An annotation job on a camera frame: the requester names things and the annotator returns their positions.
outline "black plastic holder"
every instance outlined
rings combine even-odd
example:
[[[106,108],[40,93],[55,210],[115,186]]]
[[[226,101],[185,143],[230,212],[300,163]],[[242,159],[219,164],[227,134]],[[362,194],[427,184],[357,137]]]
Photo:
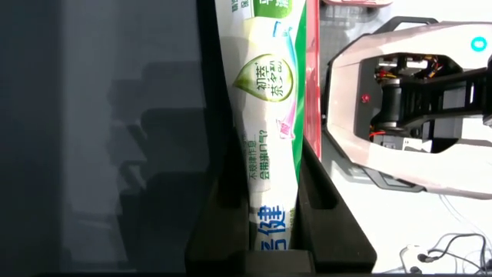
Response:
[[[224,169],[188,240],[188,275],[371,273],[376,252],[304,139],[293,250],[250,251],[243,158],[231,138]]]

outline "green leaf logo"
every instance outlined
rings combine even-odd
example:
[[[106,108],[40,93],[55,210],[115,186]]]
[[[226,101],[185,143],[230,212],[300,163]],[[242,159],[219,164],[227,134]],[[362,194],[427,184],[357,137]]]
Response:
[[[250,60],[239,72],[233,86],[269,102],[282,102],[292,93],[294,81],[289,64],[272,54]]]

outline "red surface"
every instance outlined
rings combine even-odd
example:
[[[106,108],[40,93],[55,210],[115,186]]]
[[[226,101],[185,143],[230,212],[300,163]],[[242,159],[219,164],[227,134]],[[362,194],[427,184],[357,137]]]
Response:
[[[319,82],[320,6],[306,1],[306,95],[304,99],[304,136],[321,159],[321,103]]]

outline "red wire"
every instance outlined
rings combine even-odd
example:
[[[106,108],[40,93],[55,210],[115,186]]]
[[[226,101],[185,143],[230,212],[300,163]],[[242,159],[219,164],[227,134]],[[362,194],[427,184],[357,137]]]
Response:
[[[373,132],[373,133],[371,133],[371,134],[369,135],[369,137],[373,137],[373,136],[375,136],[375,135],[384,135],[384,134],[386,134],[386,132],[384,132],[384,131],[380,131],[380,132]]]

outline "black motor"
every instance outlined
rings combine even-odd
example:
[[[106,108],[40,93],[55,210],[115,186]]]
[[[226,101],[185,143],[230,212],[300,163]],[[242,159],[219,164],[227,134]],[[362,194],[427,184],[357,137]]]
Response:
[[[402,89],[400,79],[393,78],[381,83],[383,90],[381,111],[374,116],[372,125],[376,130],[401,131],[399,121],[402,119]]]

